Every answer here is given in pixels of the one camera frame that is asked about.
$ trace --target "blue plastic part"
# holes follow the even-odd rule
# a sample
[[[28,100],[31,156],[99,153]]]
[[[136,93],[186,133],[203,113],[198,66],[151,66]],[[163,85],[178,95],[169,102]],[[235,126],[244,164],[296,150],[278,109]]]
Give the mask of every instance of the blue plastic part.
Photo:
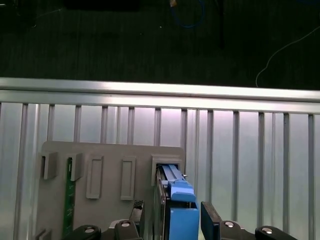
[[[170,198],[172,201],[195,203],[196,195],[194,188],[183,177],[182,173],[175,165],[162,166],[167,180],[162,181],[163,185],[170,188]]]
[[[169,240],[198,240],[199,208],[171,208]]]

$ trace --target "rectangular slot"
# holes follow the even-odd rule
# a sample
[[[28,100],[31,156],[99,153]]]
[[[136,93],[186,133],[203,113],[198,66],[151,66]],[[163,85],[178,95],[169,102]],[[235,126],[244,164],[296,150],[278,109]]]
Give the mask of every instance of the rectangular slot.
[[[58,153],[46,152],[41,157],[41,176],[44,180],[53,179],[57,176]]]
[[[101,195],[103,172],[103,157],[94,157],[89,161],[87,182],[86,182],[86,198],[99,199]]]
[[[157,165],[161,164],[172,164],[176,165],[182,174],[185,174],[185,165],[183,161],[175,155],[152,155],[152,169],[151,169],[151,186],[155,185],[155,175],[157,170]]]
[[[73,154],[72,158],[72,165],[71,165],[71,181],[77,181],[79,178],[83,176],[83,155]]]
[[[45,178],[45,165],[46,165],[46,157],[41,156],[41,172],[40,172],[40,177]]]
[[[121,200],[133,200],[135,195],[136,157],[125,156],[122,160]]]

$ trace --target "horizontal metal bar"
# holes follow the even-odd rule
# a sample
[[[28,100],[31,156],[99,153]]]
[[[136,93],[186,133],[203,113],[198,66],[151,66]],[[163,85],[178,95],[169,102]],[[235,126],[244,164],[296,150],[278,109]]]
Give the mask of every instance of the horizontal metal bar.
[[[320,114],[312,102],[0,90],[0,102]]]
[[[320,91],[0,77],[0,90],[320,102]]]

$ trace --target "aluminum rail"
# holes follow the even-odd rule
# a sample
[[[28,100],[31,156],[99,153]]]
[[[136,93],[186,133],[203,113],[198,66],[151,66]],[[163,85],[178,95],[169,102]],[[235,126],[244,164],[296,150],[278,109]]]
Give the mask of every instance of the aluminum rail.
[[[0,90],[320,102],[320,91],[0,77]]]

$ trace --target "gray plastic panel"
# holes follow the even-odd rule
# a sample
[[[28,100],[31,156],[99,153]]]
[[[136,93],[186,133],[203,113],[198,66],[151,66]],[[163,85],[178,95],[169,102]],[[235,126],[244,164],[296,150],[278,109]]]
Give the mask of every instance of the gray plastic panel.
[[[185,173],[185,153],[179,147],[47,141],[42,153],[56,153],[56,176],[44,179],[42,171],[50,166],[42,166],[40,154],[36,234],[51,230],[51,240],[62,236],[68,158],[76,160],[71,174],[76,181],[74,229],[90,224],[105,231],[113,221],[130,217],[134,200],[145,201],[145,222],[150,222],[156,163],[177,164]]]

